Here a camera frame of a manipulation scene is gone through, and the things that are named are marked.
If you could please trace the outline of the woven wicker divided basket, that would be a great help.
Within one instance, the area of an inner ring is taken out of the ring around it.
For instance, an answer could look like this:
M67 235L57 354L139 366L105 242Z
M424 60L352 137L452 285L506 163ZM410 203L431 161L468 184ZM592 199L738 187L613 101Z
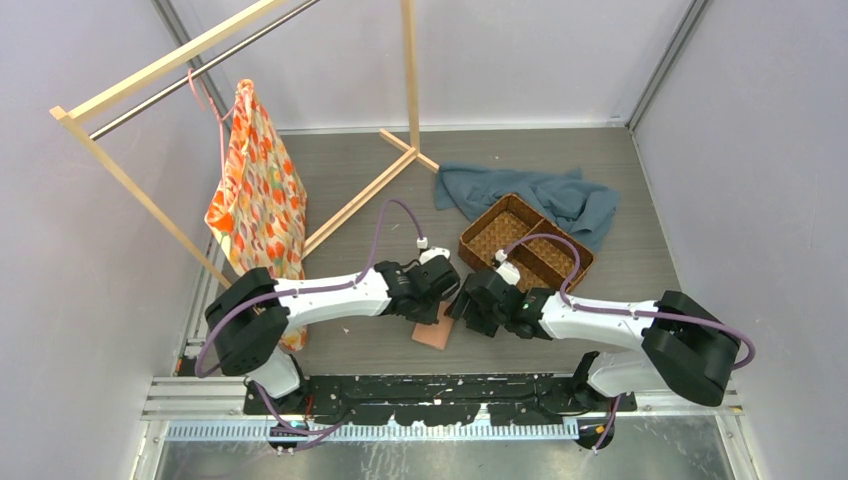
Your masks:
M518 245L508 256L520 272L518 288L557 289L576 270L566 287L572 291L592 267L594 254L516 194L497 200L460 235L458 257L474 271L493 269L497 250L531 234L562 237L574 248L547 238Z

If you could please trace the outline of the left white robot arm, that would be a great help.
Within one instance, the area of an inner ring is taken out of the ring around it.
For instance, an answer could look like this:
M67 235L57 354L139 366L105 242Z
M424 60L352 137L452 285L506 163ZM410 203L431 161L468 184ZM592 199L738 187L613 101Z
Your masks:
M215 370L257 383L273 406L293 414L305 405L307 389L295 359L279 344L283 335L356 316L431 325L459 285L449 251L438 247L407 264L380 261L362 272L312 280L274 278L254 268L206 308L209 332L198 359L215 352Z

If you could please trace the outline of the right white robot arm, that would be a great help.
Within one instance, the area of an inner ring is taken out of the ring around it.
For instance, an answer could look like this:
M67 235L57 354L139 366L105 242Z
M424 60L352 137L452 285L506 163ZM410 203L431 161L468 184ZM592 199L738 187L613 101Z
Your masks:
M517 269L507 265L474 272L446 312L489 337L505 329L522 339L615 347L613 353L584 354L567 383L568 395L584 410L653 390L702 406L722 404L741 337L689 296L667 290L656 301L600 301L551 288L522 291L517 278Z

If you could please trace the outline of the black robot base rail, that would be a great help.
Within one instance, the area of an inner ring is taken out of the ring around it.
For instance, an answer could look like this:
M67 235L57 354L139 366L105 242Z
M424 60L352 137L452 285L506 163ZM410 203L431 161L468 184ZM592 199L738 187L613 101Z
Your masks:
M272 405L280 415L319 424L428 427L468 425L487 414L494 426L553 425L609 413L609 400L576 398L571 378L547 373L315 375Z

